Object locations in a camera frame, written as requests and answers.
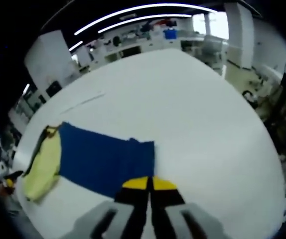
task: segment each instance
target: white table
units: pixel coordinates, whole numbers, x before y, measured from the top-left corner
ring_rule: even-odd
[[[284,179],[263,123],[228,82],[179,50],[119,60],[61,90],[31,119],[15,170],[28,167],[43,128],[63,120],[117,138],[154,140],[156,175],[175,183],[186,202],[216,217],[234,239],[265,239],[282,223]],[[64,178],[39,205],[25,199],[21,180],[16,192],[45,239],[66,234],[77,218],[110,200]],[[153,238],[151,232],[146,227],[143,238]]]

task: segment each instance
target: window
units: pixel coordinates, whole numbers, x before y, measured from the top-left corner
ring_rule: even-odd
[[[225,12],[209,13],[209,26],[211,28],[211,35],[223,39],[228,39],[228,21]]]
[[[194,31],[198,31],[200,34],[206,35],[204,14],[194,15],[192,19]]]

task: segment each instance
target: desk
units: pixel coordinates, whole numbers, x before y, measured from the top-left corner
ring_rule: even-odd
[[[186,202],[216,217],[234,239],[266,239],[282,224],[283,173],[263,123],[233,86],[179,50],[127,57],[62,89],[30,120],[14,170],[28,167],[43,128],[63,120],[121,139],[154,140],[156,175],[175,183]],[[40,204],[25,199],[21,179],[16,194],[45,239],[63,236],[111,200],[64,178]],[[154,238],[151,232],[146,226],[142,238]]]

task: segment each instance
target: blue cloth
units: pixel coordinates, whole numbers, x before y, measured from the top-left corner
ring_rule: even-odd
[[[165,39],[176,39],[177,38],[177,30],[175,29],[167,29],[164,31]]]
[[[124,182],[154,175],[154,142],[117,139],[65,122],[59,133],[59,174],[91,191],[114,198]]]

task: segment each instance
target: yellow cloth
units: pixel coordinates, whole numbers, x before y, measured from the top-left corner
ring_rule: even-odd
[[[57,131],[52,138],[47,137],[42,142],[29,174],[23,178],[23,191],[28,199],[36,201],[51,189],[59,179],[60,159],[61,141]]]

